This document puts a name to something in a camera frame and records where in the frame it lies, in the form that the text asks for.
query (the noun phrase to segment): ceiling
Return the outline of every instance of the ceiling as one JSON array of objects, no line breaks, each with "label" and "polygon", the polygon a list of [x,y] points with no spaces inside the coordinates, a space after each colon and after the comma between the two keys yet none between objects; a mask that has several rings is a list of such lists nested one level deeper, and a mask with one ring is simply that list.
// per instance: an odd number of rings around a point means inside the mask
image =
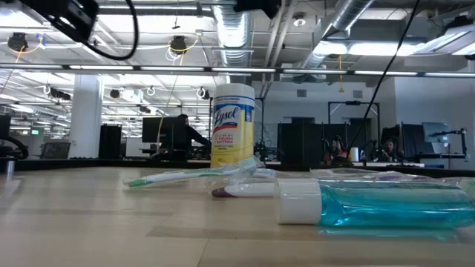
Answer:
[{"label": "ceiling", "polygon": [[[124,4],[124,1],[99,1],[101,4]],[[195,4],[194,1],[134,1],[136,4]],[[284,39],[284,49],[278,54],[277,65],[281,63],[298,63],[305,59],[305,57],[313,50],[312,33],[315,32],[317,21],[334,12],[336,1],[299,1],[296,5],[293,14],[303,13],[305,24],[301,27],[290,23]],[[428,14],[437,12],[449,13],[453,10],[466,8],[473,5],[473,1],[422,1],[422,10],[418,14],[421,22],[427,27],[425,30],[434,30],[433,26],[427,19]],[[379,20],[379,21],[394,21],[401,22],[402,19],[408,15],[408,10],[413,6],[413,1],[376,1],[370,9],[366,10],[361,16],[360,20]],[[287,16],[293,14],[286,14],[282,17],[282,22]],[[250,48],[253,50],[251,66],[262,67],[264,58],[266,57],[267,45],[269,44],[271,29],[274,23],[262,11],[252,11],[252,43]],[[176,25],[180,26],[176,30],[172,28]],[[216,22],[209,17],[198,18],[195,16],[140,16],[140,46],[134,57],[126,62],[115,62],[110,59],[102,58],[81,44],[77,44],[69,39],[63,33],[49,27],[46,21],[28,9],[11,9],[9,7],[2,7],[0,5],[0,62],[15,62],[18,59],[20,63],[51,63],[61,65],[194,65],[194,66],[219,66],[221,64],[220,54],[215,51],[219,48],[218,36],[216,33]],[[130,49],[133,43],[133,24],[131,16],[129,15],[99,15],[96,22],[96,27],[91,34],[92,39],[96,39],[99,48],[115,54],[125,54]],[[42,44],[37,50],[32,53],[24,53],[18,57],[18,53],[14,53],[7,46],[7,39],[12,36],[13,31],[24,31],[27,33],[27,41],[29,51],[32,51],[42,40]],[[183,58],[171,59],[168,54],[168,42],[173,36],[185,36],[186,44],[193,48],[189,49]],[[390,60],[390,56],[358,56],[358,55],[342,55],[338,57],[327,57],[323,65],[328,69],[338,69],[340,66],[343,69],[363,69],[363,70],[381,70]],[[395,69],[417,69],[420,70],[459,70],[466,66],[466,60],[463,56],[441,55],[441,56],[417,56],[399,57],[395,64]],[[57,99],[52,99],[45,90],[48,89],[45,85],[52,88],[62,90],[69,93],[73,98],[74,74],[72,73],[46,73],[46,72],[19,72],[9,70],[0,71],[0,80],[4,83],[7,77],[11,74],[7,86],[1,92],[0,97],[3,100],[15,100],[20,102],[58,102]],[[201,116],[203,120],[200,121],[200,132],[207,135],[209,125],[207,117],[209,116],[208,108],[204,108],[209,104],[208,100],[199,98],[196,94],[197,89],[204,88],[212,95],[214,88],[217,85],[226,83],[226,76],[173,76],[173,75],[132,75],[132,74],[111,74],[102,75],[102,82],[104,84],[104,108],[103,108],[103,122],[107,123],[121,123],[124,125],[127,136],[139,136],[141,128],[140,121],[134,120],[131,122],[131,116],[140,116],[142,113],[138,108],[130,107],[115,107],[108,108],[107,104],[125,102],[124,99],[113,99],[110,97],[110,91],[117,90],[142,90],[142,103],[164,105],[170,97],[170,105],[176,107],[177,105],[184,105],[188,108],[167,108],[165,112],[169,116],[176,116],[180,113],[187,113],[189,116]],[[319,85],[282,85],[282,82],[276,82],[269,88],[268,100],[273,102],[284,102],[292,97],[293,102],[308,102],[313,99],[329,99],[332,100],[333,95],[328,93],[330,91],[338,90],[340,86],[334,84],[340,82],[339,76],[328,76],[325,79],[326,83]],[[374,78],[345,76],[343,83],[348,83],[350,88],[355,87],[355,83],[360,83],[359,88],[367,89],[367,92],[372,91],[371,86],[374,84]],[[252,85],[256,88],[256,95],[260,94],[262,84]],[[319,88],[309,94],[306,99],[296,99],[295,91],[299,88]],[[4,105],[5,113],[15,112],[14,117],[26,116],[29,118],[28,123],[35,125],[31,117],[36,116],[45,118],[45,121],[56,118],[61,123],[66,124],[60,131],[49,131],[48,134],[52,136],[63,136],[68,134],[69,119],[71,117],[71,103],[62,101],[61,105],[57,106],[41,106],[28,105],[36,111],[36,114],[23,111],[13,110],[11,106]],[[14,124],[25,124],[15,120]]]}]

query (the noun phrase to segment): lysol wipes canister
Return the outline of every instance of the lysol wipes canister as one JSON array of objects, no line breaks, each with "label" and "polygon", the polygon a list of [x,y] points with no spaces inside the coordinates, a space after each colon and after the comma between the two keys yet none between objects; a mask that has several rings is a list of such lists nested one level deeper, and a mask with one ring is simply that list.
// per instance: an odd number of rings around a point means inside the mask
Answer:
[{"label": "lysol wipes canister", "polygon": [[238,162],[254,152],[254,88],[242,84],[216,87],[213,98],[211,166]]}]

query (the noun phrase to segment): wooden table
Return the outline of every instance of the wooden table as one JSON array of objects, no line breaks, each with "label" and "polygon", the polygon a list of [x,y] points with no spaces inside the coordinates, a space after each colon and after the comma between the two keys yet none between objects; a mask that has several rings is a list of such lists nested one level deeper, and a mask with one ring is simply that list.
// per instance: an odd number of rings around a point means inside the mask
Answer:
[{"label": "wooden table", "polygon": [[1,188],[1,266],[475,266],[471,229],[328,235],[277,225],[271,199],[213,199],[203,178],[122,190],[158,171],[18,172]]}]

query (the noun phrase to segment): blue liquid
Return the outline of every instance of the blue liquid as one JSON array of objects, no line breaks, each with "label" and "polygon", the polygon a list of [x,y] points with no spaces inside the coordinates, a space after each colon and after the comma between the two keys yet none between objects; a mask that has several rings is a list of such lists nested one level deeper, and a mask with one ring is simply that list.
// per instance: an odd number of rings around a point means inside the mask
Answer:
[{"label": "blue liquid", "polygon": [[455,228],[475,223],[462,189],[435,182],[320,181],[320,225]]}]

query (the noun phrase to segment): white bottle cap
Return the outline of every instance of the white bottle cap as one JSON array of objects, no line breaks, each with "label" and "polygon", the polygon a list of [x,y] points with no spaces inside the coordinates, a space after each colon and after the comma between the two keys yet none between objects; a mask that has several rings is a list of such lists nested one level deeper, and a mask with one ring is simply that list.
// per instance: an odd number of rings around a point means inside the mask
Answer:
[{"label": "white bottle cap", "polygon": [[321,192],[316,179],[278,179],[275,183],[275,219],[279,224],[317,224]]}]

